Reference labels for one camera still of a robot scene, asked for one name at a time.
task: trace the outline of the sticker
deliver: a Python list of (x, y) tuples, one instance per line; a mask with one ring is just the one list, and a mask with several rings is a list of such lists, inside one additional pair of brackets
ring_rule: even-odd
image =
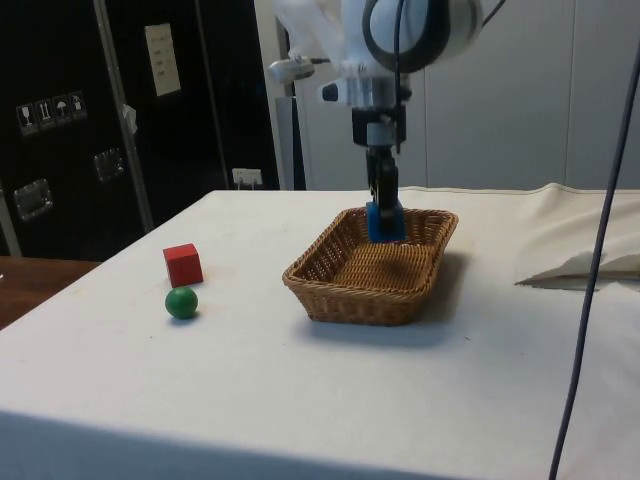
[(69, 94), (69, 102), (71, 116), (74, 120), (87, 118), (87, 106), (84, 104), (84, 95), (82, 95), (82, 92), (71, 92)]
[(173, 49), (171, 25), (165, 23), (144, 27), (144, 33), (147, 37), (156, 95), (161, 97), (180, 91), (182, 87), (180, 86), (176, 53)]
[(23, 136), (26, 137), (40, 131), (33, 104), (20, 105), (16, 108), (16, 113), (18, 114), (18, 123)]
[(45, 99), (35, 103), (36, 116), (38, 117), (38, 123), (40, 124), (40, 130), (48, 130), (56, 126), (56, 120), (53, 114), (53, 107), (51, 106), (51, 100)]
[(58, 125), (64, 125), (73, 120), (71, 116), (71, 106), (66, 95), (53, 97), (53, 112)]

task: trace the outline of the red block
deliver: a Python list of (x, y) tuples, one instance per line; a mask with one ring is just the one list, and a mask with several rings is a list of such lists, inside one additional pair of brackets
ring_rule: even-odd
[(190, 243), (163, 250), (171, 286), (184, 287), (202, 282), (202, 267), (196, 247)]

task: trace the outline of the cable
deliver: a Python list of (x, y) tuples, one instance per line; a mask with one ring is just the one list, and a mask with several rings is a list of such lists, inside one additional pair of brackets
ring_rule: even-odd
[(618, 147), (616, 150), (616, 156), (611, 167), (611, 177), (609, 179), (609, 186), (607, 188), (607, 194), (602, 207), (602, 217), (600, 219), (600, 225), (598, 227), (598, 235), (596, 237), (596, 245), (593, 251), (593, 259), (591, 262), (591, 271), (589, 272), (589, 280), (587, 283), (587, 291), (584, 296), (584, 304), (582, 306), (582, 317), (580, 318), (580, 329), (578, 331), (578, 343), (576, 346), (575, 359), (573, 363), (573, 372), (571, 373), (571, 383), (569, 385), (569, 393), (567, 395), (567, 402), (564, 407), (564, 413), (562, 415), (562, 423), (560, 424), (560, 432), (558, 433), (558, 440), (556, 442), (556, 448), (553, 453), (553, 462), (551, 463), (551, 470), (549, 472), (549, 480), (555, 480), (558, 475), (558, 468), (560, 466), (560, 459), (562, 457), (562, 450), (564, 448), (564, 442), (567, 437), (567, 431), (569, 429), (569, 422), (571, 421), (571, 413), (573, 411), (573, 404), (576, 400), (576, 394), (578, 392), (578, 383), (580, 381), (580, 370), (582, 368), (582, 356), (584, 355), (584, 346), (587, 338), (587, 326), (589, 324), (589, 314), (591, 313), (591, 304), (593, 302), (593, 294), (596, 289), (596, 281), (598, 280), (598, 273), (600, 271), (600, 260), (602, 259), (602, 250), (604, 248), (604, 239), (607, 234), (607, 226), (609, 225), (609, 218), (611, 216), (611, 207), (613, 205), (613, 197), (618, 186), (618, 178), (620, 177), (620, 168), (622, 167), (622, 159), (627, 146), (627, 137), (629, 135), (629, 126), (631, 124), (631, 115), (633, 113), (633, 106), (635, 103), (636, 90), (638, 89), (638, 78), (640, 77), (640, 44), (638, 45), (638, 52), (636, 54), (636, 61), (633, 67), (633, 73), (631, 75), (631, 83), (629, 85), (629, 91), (627, 92), (627, 99), (624, 108), (624, 114), (622, 117), (622, 127), (620, 130), (620, 136), (618, 138)]
[(500, 0), (498, 2), (498, 4), (493, 8), (493, 10), (491, 10), (491, 13), (489, 13), (489, 15), (487, 15), (487, 18), (485, 18), (484, 21), (482, 22), (483, 27), (486, 27), (487, 23), (489, 23), (491, 19), (495, 17), (496, 13), (498, 13), (498, 10), (502, 8), (502, 6), (506, 3), (506, 1), (507, 0)]
[(402, 28), (402, 9), (405, 0), (398, 0), (396, 10), (396, 25), (393, 32), (393, 56), (395, 57), (395, 86), (396, 86), (396, 152), (400, 155), (400, 135), (398, 134), (398, 120), (402, 114), (402, 97), (400, 88), (400, 29)]

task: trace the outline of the electrical outlet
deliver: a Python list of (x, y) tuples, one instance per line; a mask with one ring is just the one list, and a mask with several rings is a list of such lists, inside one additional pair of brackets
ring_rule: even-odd
[(234, 168), (233, 183), (238, 187), (262, 186), (262, 171), (257, 168)]

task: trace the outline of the woven basket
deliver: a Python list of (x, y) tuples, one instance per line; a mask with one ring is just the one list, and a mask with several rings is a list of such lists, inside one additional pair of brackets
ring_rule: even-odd
[(453, 213), (405, 210), (407, 239), (369, 243), (364, 208), (345, 210), (282, 279), (312, 320), (409, 323), (433, 287), (458, 224)]

